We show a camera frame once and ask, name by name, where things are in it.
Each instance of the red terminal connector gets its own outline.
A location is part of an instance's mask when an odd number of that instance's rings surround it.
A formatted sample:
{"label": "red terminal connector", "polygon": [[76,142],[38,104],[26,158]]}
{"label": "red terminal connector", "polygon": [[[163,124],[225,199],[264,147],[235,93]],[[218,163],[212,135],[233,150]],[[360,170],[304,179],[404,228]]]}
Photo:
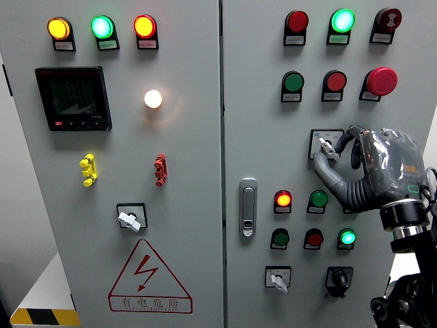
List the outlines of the red terminal connector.
{"label": "red terminal connector", "polygon": [[164,154],[159,154],[155,160],[155,177],[158,178],[156,181],[156,186],[162,187],[167,181],[167,162],[165,160]]}

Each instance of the meter display screen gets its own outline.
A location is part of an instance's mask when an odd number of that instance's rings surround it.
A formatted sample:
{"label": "meter display screen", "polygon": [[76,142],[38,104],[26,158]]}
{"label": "meter display screen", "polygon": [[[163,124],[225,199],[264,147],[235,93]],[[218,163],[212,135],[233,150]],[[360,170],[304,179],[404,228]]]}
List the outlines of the meter display screen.
{"label": "meter display screen", "polygon": [[56,114],[97,114],[91,82],[87,80],[50,80],[50,88]]}
{"label": "meter display screen", "polygon": [[100,66],[37,68],[35,74],[51,131],[111,129],[111,114]]}

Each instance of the white wall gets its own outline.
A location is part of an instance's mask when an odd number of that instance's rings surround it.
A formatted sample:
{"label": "white wall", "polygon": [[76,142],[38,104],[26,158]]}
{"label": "white wall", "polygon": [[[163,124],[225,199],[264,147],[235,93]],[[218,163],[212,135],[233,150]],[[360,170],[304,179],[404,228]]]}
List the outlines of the white wall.
{"label": "white wall", "polygon": [[0,300],[11,315],[57,248],[15,102],[1,68],[0,112]]}

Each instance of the white indicator light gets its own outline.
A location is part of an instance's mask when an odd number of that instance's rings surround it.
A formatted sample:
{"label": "white indicator light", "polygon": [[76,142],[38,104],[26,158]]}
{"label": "white indicator light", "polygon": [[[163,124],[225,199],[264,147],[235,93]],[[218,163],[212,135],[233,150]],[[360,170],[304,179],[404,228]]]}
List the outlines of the white indicator light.
{"label": "white indicator light", "polygon": [[150,108],[158,108],[163,102],[163,95],[158,90],[149,90],[144,95],[144,102]]}

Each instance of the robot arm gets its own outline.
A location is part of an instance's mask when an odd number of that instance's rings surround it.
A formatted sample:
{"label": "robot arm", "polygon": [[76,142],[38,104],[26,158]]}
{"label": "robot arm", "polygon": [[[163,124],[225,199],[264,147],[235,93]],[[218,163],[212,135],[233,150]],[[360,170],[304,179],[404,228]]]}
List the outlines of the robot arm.
{"label": "robot arm", "polygon": [[[393,233],[394,253],[414,252],[421,273],[396,282],[385,299],[371,300],[371,312],[378,328],[398,328],[398,319],[414,328],[437,327],[437,202],[425,173],[418,145],[404,133],[380,132],[351,126],[335,146],[341,154],[354,140],[351,166],[363,165],[364,176],[347,182],[333,170],[322,153],[314,154],[314,171],[339,203],[352,212],[379,209],[382,225]],[[425,208],[422,195],[429,200]],[[434,217],[431,231],[427,213]]]}

